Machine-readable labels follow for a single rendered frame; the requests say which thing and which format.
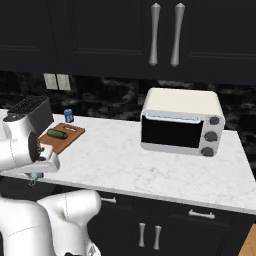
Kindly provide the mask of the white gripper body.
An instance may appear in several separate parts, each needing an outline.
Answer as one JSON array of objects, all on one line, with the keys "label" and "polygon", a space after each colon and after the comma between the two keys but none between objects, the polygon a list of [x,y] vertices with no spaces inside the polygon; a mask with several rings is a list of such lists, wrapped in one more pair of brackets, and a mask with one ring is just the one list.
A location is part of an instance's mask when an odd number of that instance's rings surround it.
[{"label": "white gripper body", "polygon": [[55,173],[60,168],[58,155],[52,147],[43,147],[39,158],[24,167],[24,173]]}]

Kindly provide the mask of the green cucumber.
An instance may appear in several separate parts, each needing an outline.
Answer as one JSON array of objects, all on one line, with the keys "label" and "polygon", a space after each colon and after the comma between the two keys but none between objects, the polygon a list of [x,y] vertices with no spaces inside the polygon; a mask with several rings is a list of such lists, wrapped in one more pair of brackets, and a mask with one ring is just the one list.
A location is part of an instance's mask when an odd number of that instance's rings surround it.
[{"label": "green cucumber", "polygon": [[67,133],[65,133],[63,131],[58,131],[58,130],[55,130],[55,129],[49,129],[47,131],[47,135],[49,137],[53,137],[53,138],[61,139],[61,140],[64,140],[68,137]]}]

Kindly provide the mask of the wooden cutting board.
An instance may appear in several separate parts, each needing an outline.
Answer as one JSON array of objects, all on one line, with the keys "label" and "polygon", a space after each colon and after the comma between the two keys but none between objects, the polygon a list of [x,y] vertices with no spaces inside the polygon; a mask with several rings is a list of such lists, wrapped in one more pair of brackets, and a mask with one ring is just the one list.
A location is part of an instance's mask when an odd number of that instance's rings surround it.
[{"label": "wooden cutting board", "polygon": [[47,132],[39,138],[39,141],[42,144],[50,145],[57,155],[64,151],[68,146],[70,146],[76,139],[78,139],[85,132],[84,128],[73,126],[67,123],[59,123],[54,128],[49,129],[63,131],[68,134],[68,137],[64,140],[49,137],[47,135]]}]

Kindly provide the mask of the blue drink can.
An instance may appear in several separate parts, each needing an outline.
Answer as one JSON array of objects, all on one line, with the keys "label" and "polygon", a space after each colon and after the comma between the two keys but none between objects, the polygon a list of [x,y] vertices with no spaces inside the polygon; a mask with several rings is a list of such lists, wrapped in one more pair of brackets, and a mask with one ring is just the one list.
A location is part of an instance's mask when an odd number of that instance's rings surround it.
[{"label": "blue drink can", "polygon": [[65,116],[65,121],[67,123],[72,123],[74,121],[74,115],[71,109],[65,109],[64,116]]}]

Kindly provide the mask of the black knife block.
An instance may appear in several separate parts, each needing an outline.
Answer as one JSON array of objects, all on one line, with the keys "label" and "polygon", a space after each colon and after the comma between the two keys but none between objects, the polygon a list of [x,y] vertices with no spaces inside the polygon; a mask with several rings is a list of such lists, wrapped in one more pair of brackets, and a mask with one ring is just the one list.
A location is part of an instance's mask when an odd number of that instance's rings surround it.
[{"label": "black knife block", "polygon": [[46,96],[28,96],[7,111],[7,114],[25,114],[40,136],[53,122],[51,105]]}]

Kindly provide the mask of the black drawer front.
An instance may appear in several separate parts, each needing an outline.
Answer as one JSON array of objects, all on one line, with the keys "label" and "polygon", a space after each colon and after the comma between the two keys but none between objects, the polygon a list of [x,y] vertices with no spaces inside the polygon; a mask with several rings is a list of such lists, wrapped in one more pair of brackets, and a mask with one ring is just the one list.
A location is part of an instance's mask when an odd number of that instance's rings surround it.
[{"label": "black drawer front", "polygon": [[104,206],[111,207],[116,210],[123,210],[129,213],[133,213],[136,215],[142,216],[161,216],[162,209],[159,203],[152,199],[123,195],[123,194],[115,194],[99,191],[99,195],[101,198],[116,198],[117,203],[109,203],[102,201]]},{"label": "black drawer front", "polygon": [[250,215],[244,213],[166,201],[158,201],[155,210],[160,216],[196,220],[235,230],[245,230],[254,222]]}]

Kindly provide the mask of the black base cupboard door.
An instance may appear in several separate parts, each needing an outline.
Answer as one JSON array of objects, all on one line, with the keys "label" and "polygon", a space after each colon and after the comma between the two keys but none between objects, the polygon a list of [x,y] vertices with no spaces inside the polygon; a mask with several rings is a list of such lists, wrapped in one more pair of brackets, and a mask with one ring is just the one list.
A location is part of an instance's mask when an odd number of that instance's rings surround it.
[{"label": "black base cupboard door", "polygon": [[189,221],[152,218],[153,227],[161,227],[159,256],[238,256],[246,236],[230,229]]},{"label": "black base cupboard door", "polygon": [[88,233],[102,256],[146,256],[139,246],[139,218],[130,212],[101,210],[88,223]]}]

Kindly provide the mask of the white toaster oven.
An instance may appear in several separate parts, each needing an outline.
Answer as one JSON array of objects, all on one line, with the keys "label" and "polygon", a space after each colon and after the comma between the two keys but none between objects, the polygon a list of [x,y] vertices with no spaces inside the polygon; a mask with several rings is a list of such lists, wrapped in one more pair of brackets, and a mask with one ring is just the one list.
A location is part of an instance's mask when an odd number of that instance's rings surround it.
[{"label": "white toaster oven", "polygon": [[151,88],[140,122],[145,150],[213,157],[225,117],[215,92]]}]

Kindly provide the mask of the white wall socket plate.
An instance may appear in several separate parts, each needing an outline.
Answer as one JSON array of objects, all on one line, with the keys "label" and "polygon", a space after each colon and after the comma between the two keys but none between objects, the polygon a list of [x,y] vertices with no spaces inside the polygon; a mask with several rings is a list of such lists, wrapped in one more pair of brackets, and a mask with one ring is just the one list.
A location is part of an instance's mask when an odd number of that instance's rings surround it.
[{"label": "white wall socket plate", "polygon": [[44,73],[44,80],[45,80],[47,89],[50,89],[50,90],[58,89],[56,76],[54,74]]},{"label": "white wall socket plate", "polygon": [[65,74],[58,74],[57,75],[57,81],[58,81],[58,86],[60,90],[64,91],[70,91],[70,81],[69,81],[69,76]]}]

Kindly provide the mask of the black wall cupboard door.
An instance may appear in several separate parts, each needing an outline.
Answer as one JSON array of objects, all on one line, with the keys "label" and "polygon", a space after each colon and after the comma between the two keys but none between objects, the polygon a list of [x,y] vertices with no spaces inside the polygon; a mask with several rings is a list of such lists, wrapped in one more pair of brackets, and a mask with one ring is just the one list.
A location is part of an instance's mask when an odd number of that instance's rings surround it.
[{"label": "black wall cupboard door", "polygon": [[[170,60],[175,6],[185,5],[179,65]],[[168,0],[170,76],[183,81],[256,85],[256,0]]]},{"label": "black wall cupboard door", "polygon": [[0,70],[47,73],[56,66],[48,0],[0,0]]},{"label": "black wall cupboard door", "polygon": [[71,73],[120,78],[152,78],[149,64],[155,0],[62,0],[59,60]]}]

